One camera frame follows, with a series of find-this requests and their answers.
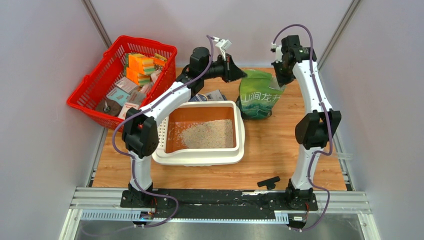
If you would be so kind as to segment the green cat litter bag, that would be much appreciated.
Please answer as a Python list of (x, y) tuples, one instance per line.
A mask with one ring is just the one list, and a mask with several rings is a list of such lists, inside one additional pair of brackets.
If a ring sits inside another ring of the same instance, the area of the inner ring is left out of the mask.
[(286, 89), (271, 73), (247, 69), (239, 83), (236, 105), (244, 120), (263, 120), (272, 115), (272, 109)]

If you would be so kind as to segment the clear plastic scoop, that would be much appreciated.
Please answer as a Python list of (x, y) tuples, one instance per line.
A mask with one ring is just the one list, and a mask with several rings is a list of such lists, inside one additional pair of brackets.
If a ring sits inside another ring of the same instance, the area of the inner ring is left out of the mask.
[(336, 156), (337, 156), (338, 159), (344, 160), (344, 161), (350, 161), (354, 157), (353, 154), (343, 153), (343, 152), (337, 152)]

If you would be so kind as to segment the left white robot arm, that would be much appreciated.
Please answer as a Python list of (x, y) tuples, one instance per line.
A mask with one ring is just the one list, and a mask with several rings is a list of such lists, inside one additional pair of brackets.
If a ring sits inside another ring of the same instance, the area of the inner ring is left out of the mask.
[(196, 47), (188, 65), (170, 88), (141, 109), (130, 108), (123, 121), (122, 140), (131, 158), (131, 180), (128, 191), (140, 207), (148, 207), (152, 192), (151, 158), (159, 145), (158, 125), (181, 104), (188, 102), (204, 87), (204, 81), (221, 78), (230, 83), (247, 77), (230, 54), (218, 55), (206, 47)]

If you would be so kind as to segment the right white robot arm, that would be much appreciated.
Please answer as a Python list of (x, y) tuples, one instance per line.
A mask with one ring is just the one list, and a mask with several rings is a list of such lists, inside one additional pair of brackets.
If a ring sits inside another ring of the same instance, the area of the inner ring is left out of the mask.
[(294, 174), (288, 182), (286, 205), (299, 209), (313, 199), (313, 178), (316, 165), (325, 147), (333, 149), (333, 135), (342, 120), (334, 110), (322, 87), (317, 69), (317, 57), (312, 47), (303, 47), (298, 35), (289, 35), (270, 48), (275, 54), (272, 66), (279, 86), (297, 80), (303, 98), (305, 115), (295, 126), (299, 155)]

